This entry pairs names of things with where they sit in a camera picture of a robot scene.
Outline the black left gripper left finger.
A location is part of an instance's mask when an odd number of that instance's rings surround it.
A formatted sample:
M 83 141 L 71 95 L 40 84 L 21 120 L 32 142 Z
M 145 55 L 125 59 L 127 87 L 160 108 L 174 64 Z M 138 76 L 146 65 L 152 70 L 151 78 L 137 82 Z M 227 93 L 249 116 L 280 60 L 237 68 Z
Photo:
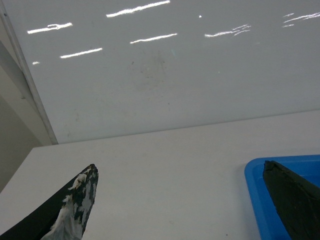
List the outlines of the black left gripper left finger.
M 95 203 L 98 180 L 98 169 L 90 164 L 0 238 L 81 240 Z

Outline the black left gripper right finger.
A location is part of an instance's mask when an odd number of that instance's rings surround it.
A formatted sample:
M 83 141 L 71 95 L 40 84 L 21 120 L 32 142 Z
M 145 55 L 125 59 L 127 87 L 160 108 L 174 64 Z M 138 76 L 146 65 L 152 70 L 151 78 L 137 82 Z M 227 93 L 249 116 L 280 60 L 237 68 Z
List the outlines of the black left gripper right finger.
M 292 240 L 320 238 L 320 188 L 272 160 L 262 177 L 275 210 Z

